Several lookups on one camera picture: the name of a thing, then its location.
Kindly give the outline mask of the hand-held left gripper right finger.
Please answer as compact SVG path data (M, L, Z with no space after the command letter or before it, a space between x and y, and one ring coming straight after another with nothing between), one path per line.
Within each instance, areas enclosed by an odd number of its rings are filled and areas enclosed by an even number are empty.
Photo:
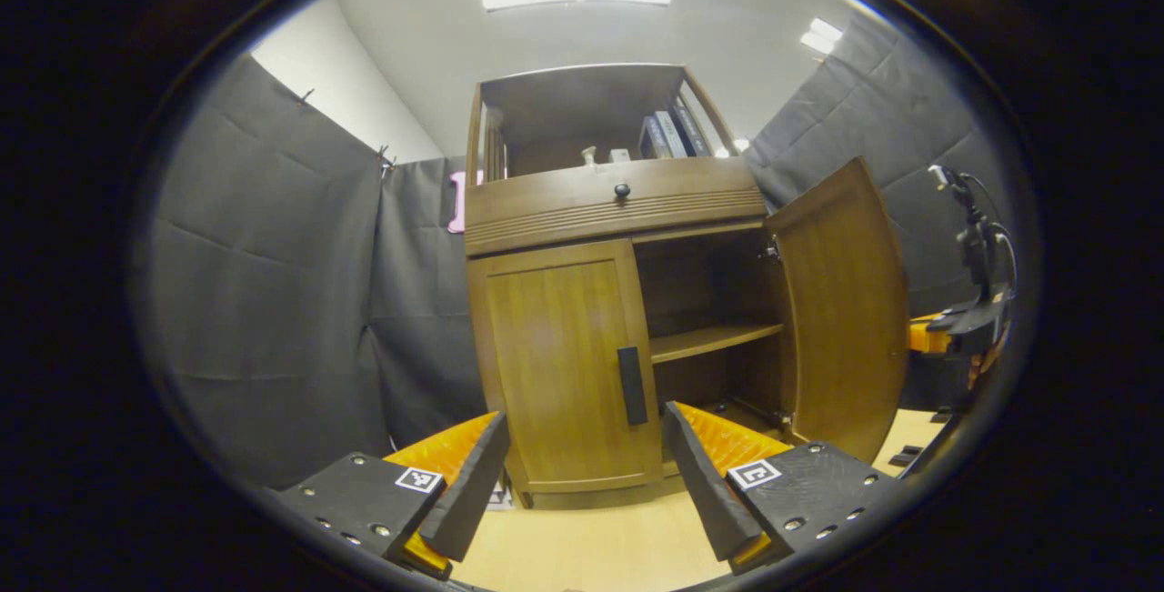
M818 551L882 518L897 477L823 440L789 445L686 402L663 438L716 559L748 575Z

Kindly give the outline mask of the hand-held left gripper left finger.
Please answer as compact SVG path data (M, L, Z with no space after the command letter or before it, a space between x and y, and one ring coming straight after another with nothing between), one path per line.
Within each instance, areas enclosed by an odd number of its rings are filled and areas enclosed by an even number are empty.
M346 454L269 495L332 537L448 579L477 534L508 450L506 411L489 411L385 457Z

